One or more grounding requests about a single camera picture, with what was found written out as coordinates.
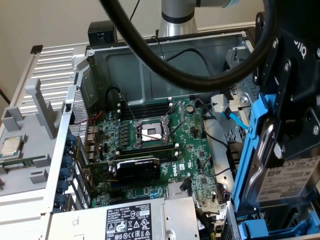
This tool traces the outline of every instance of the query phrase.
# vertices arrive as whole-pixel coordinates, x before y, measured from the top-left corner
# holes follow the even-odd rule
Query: blue drive bracket
[[[251,167],[252,157],[260,140],[258,123],[262,117],[272,109],[275,99],[276,95],[274,94],[264,96],[262,93],[259,93],[258,99],[252,105],[249,130],[244,141],[241,159],[232,190],[232,201],[236,212],[238,212],[241,205],[242,194],[247,182],[247,175]]]

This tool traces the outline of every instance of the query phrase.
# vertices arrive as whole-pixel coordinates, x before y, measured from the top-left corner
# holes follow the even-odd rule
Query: power supply label
[[[285,161],[266,171],[256,201],[266,202],[298,197],[316,170],[320,156]]]
[[[105,240],[151,240],[151,204],[106,211]]]

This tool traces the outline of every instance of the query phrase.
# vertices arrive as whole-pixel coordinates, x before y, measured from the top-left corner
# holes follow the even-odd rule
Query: green circuit board
[[[116,159],[115,153],[117,149],[120,148],[124,153],[134,149],[136,142],[134,121],[118,122],[117,118],[114,118],[114,112],[111,114],[107,112],[100,118],[99,122],[95,123],[103,131],[103,136],[100,136],[99,143],[102,145],[107,143],[108,152],[103,153],[102,159],[100,159],[99,153],[96,152],[93,157],[96,160],[88,165],[94,177],[93,181],[101,191],[92,200],[93,208],[116,204],[118,201],[123,200],[163,198],[166,197],[168,184],[182,183],[186,176],[191,176],[193,198],[204,211],[217,211],[218,202],[212,201],[212,193],[216,191],[216,179],[204,176],[197,166],[197,159],[203,164],[211,155],[207,138],[202,138],[201,108],[196,108],[195,101],[188,98],[175,99],[171,103],[175,104],[177,101],[181,101],[180,106],[184,108],[184,122],[169,138],[168,145],[172,145],[173,149],[125,155]],[[187,113],[187,106],[193,106],[194,113]],[[181,109],[176,107],[169,115],[170,128],[173,129],[180,122]],[[194,133],[191,129],[197,129],[197,132]],[[178,149],[175,149],[175,143],[179,144]],[[140,157],[160,160],[171,159],[171,161],[161,163],[161,177],[152,184],[120,185],[117,182],[106,181],[104,173],[108,172],[110,163]],[[204,169],[208,173],[214,174],[214,168],[210,164],[207,164]]]

